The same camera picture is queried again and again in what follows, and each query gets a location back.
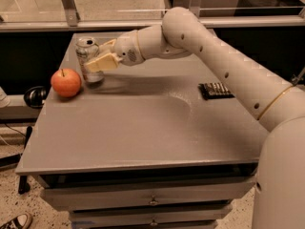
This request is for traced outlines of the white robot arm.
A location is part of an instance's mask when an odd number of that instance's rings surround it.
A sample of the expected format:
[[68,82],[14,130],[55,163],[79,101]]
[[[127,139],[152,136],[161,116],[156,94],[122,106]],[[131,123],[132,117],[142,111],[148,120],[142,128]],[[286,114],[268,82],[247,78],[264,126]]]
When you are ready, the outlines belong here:
[[99,47],[91,72],[193,53],[269,131],[261,149],[252,229],[305,229],[305,92],[211,34],[189,10]]

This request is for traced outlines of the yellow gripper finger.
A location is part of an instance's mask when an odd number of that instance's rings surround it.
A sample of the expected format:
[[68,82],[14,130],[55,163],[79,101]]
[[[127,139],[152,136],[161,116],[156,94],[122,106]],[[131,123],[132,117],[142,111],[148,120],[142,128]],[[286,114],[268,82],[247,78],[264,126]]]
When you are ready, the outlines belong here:
[[99,52],[104,53],[104,52],[113,52],[113,47],[115,44],[116,40],[112,39],[110,41],[105,42],[104,44],[101,44],[99,46]]
[[104,72],[107,70],[116,69],[121,61],[122,58],[116,53],[101,53],[95,58],[86,62],[85,68],[91,73]]

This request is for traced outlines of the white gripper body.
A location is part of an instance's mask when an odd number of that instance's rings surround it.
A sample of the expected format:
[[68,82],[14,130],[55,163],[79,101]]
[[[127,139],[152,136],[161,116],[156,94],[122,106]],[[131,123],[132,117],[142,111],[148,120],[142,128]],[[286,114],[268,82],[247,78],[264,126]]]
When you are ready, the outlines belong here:
[[128,31],[121,34],[115,41],[113,51],[126,66],[134,66],[145,61],[139,45],[139,31]]

